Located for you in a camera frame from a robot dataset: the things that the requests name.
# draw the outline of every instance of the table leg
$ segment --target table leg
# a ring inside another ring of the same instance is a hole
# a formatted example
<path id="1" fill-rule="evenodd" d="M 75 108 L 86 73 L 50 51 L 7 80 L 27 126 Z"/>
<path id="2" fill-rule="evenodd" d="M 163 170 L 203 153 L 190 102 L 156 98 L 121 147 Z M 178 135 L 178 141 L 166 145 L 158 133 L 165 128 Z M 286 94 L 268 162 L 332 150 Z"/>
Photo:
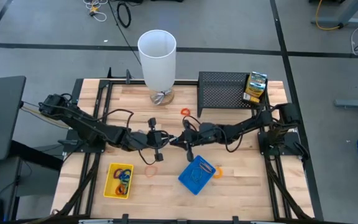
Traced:
<path id="1" fill-rule="evenodd" d="M 63 161 L 61 159 L 35 150 L 17 141 L 12 141 L 9 156 L 19 156 L 25 161 L 57 171 L 60 171 L 60 168 L 62 168 L 63 165 Z"/>
<path id="2" fill-rule="evenodd" d="M 353 18 L 353 15 L 358 11 L 358 0 L 353 0 L 350 5 L 342 12 L 342 14 L 338 17 L 319 17 L 318 24 L 322 26 L 338 26 L 338 24 L 342 23 L 358 25 L 358 18 Z M 316 23 L 316 18 L 312 18 L 311 23 Z"/>

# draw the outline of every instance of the wood grain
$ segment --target wood grain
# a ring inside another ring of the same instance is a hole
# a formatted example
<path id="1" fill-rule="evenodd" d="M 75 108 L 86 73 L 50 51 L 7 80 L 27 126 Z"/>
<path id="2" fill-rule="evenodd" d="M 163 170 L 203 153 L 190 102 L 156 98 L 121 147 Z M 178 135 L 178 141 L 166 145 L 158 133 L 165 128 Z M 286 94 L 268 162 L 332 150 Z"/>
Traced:
<path id="1" fill-rule="evenodd" d="M 84 80 L 78 106 L 92 114 L 99 80 Z M 137 131 L 148 131 L 147 120 L 157 119 L 157 129 L 179 136 L 183 131 L 180 114 L 182 108 L 188 108 L 196 114 L 196 87 L 174 86 L 175 98 L 166 106 L 155 106 L 149 99 L 149 90 L 143 85 L 114 85 L 111 95 L 110 110 L 122 108 L 133 111 L 130 127 Z M 282 82 L 269 82 L 268 95 L 270 104 L 287 102 Z M 103 93 L 104 105 L 106 94 Z M 250 110 L 204 109 L 200 121 L 236 124 L 251 117 Z M 124 126 L 128 114 L 117 112 L 109 116 L 108 124 Z M 154 150 L 142 151 L 148 161 L 153 161 Z M 221 166 L 224 176 L 211 179 L 199 193 L 194 196 L 177 180 L 188 165 L 186 152 L 178 147 L 166 146 L 162 149 L 163 162 L 158 162 L 157 175 L 145 176 L 145 167 L 137 152 L 125 152 L 106 146 L 101 157 L 98 181 L 93 200 L 91 217 L 121 218 L 128 213 L 130 218 L 148 219 L 194 219 L 194 220 L 231 220 L 239 216 L 240 220 L 273 220 L 270 204 L 269 187 L 264 158 L 259 154 L 257 131 L 244 135 L 240 148 L 235 153 L 228 153 L 223 145 L 209 144 L 193 148 L 196 155 L 203 156 L 215 166 Z M 83 154 L 74 153 L 64 163 L 58 181 L 52 208 L 61 209 L 78 186 Z M 104 184 L 108 166 L 112 162 L 134 165 L 131 192 L 127 200 L 104 198 Z M 287 189 L 301 208 L 313 216 L 305 173 L 301 161 L 295 156 L 282 157 Z M 280 214 L 283 216 L 283 203 L 278 192 Z M 81 211 L 84 212 L 86 196 L 83 197 Z"/>

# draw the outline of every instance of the white cylinder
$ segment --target white cylinder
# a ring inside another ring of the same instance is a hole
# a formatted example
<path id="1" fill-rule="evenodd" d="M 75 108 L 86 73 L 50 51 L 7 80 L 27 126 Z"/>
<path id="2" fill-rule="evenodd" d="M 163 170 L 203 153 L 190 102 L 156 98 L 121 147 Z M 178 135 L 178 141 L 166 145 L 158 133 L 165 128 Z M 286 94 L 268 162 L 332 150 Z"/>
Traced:
<path id="1" fill-rule="evenodd" d="M 177 41 L 164 30 L 150 30 L 137 42 L 144 80 L 154 91 L 169 90 L 175 81 Z"/>

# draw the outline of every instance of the colorful items in yellow box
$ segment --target colorful items in yellow box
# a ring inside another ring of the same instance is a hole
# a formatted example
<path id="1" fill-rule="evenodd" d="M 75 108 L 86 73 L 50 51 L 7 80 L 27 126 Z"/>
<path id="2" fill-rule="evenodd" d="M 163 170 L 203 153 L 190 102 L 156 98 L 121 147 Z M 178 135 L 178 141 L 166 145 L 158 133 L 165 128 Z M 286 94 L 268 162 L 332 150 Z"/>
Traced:
<path id="1" fill-rule="evenodd" d="M 116 169 L 114 178 L 120 180 L 120 184 L 116 189 L 116 195 L 126 195 L 128 193 L 129 181 L 131 180 L 131 170 Z"/>

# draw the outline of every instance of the blue lid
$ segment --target blue lid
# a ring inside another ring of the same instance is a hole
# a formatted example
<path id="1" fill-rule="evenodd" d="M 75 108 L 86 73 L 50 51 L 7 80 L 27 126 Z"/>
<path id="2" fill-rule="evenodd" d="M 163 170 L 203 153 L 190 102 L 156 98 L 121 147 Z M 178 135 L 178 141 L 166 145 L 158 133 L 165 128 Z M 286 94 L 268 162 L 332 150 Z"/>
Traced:
<path id="1" fill-rule="evenodd" d="M 178 180 L 193 194 L 198 195 L 215 172 L 216 169 L 198 155 L 180 174 Z"/>

